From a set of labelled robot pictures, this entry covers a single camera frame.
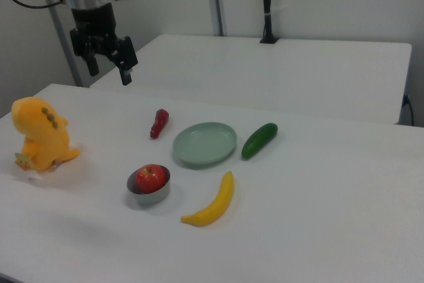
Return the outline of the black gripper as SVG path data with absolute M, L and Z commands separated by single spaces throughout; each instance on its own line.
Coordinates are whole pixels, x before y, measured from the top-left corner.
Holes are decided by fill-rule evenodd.
M 118 67 L 121 82 L 132 82 L 132 68 L 138 64 L 136 52 L 129 36 L 117 38 L 116 20 L 112 4 L 107 3 L 93 9 L 72 9 L 76 24 L 70 31 L 76 56 L 86 61 L 90 76 L 99 74 L 96 54 L 104 55 Z

